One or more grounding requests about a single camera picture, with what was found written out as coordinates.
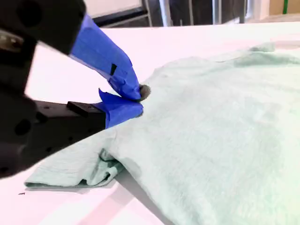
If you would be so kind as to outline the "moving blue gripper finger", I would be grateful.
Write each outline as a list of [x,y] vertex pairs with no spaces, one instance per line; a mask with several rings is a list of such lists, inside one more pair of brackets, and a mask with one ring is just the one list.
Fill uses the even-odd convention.
[[37,41],[97,71],[120,96],[140,102],[150,94],[129,57],[87,14],[84,1],[19,0],[16,15]]

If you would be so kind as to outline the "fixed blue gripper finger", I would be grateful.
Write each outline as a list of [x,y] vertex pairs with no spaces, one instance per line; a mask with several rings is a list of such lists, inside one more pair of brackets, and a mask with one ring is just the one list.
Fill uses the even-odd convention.
[[101,102],[93,104],[37,102],[36,162],[143,113],[143,106],[139,102],[103,91],[99,91],[99,96]]

